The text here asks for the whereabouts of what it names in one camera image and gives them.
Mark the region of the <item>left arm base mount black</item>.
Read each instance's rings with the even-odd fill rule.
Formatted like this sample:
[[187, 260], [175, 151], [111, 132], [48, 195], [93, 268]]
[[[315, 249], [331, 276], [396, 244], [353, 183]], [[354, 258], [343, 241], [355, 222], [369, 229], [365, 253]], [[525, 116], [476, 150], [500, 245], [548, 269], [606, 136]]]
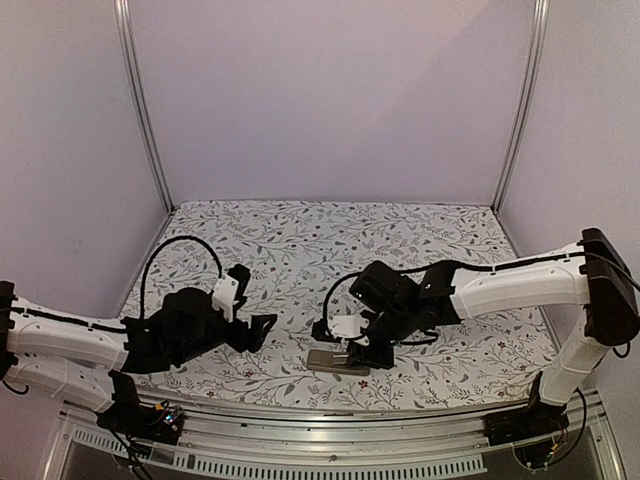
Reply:
[[109, 371], [114, 391], [111, 404], [96, 414], [97, 424], [134, 439], [177, 445], [184, 426], [184, 410], [168, 400], [154, 406], [141, 403], [134, 380], [123, 373]]

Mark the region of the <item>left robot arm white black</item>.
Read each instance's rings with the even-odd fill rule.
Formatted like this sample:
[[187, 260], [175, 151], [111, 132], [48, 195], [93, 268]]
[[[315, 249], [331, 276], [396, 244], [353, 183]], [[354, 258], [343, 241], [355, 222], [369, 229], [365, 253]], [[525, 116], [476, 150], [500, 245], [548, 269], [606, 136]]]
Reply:
[[128, 434], [148, 426], [134, 376], [179, 368], [219, 346], [255, 353], [278, 317], [238, 316], [250, 272], [237, 264], [212, 292], [186, 287], [150, 317], [95, 318], [45, 308], [1, 283], [1, 378], [35, 385], [96, 413]]

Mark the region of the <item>grey remote control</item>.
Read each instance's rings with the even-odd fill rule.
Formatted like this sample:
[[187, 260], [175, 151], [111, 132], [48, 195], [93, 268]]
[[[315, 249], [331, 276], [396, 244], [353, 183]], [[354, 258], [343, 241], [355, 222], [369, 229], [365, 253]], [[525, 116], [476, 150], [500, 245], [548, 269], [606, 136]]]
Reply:
[[308, 353], [305, 366], [307, 370], [314, 372], [359, 377], [370, 374], [369, 367], [353, 363], [350, 354], [346, 352], [312, 349]]

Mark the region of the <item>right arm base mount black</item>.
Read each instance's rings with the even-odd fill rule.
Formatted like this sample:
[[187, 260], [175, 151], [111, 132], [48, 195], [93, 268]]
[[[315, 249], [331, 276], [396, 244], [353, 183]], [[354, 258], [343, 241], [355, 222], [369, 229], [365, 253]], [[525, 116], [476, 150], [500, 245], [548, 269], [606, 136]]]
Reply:
[[483, 435], [490, 446], [510, 444], [546, 435], [546, 440], [516, 447], [516, 460], [524, 467], [538, 470], [548, 467], [560, 449], [569, 426], [565, 406], [544, 404], [540, 399], [541, 373], [531, 386], [528, 403], [521, 408], [483, 417]]

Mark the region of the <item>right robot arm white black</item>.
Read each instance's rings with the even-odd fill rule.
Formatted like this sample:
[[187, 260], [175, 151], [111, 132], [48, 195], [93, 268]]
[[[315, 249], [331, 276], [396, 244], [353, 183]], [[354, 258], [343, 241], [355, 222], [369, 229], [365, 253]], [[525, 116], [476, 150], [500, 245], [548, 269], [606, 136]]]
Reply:
[[519, 308], [582, 306], [583, 318], [535, 380], [532, 402], [518, 412], [517, 427], [537, 436], [604, 356], [638, 335], [638, 288], [604, 233], [590, 228], [576, 243], [511, 262], [439, 261], [426, 267], [421, 281], [375, 261], [349, 289], [365, 311], [330, 317], [328, 330], [351, 343], [356, 359], [388, 369], [394, 345], [417, 330]]

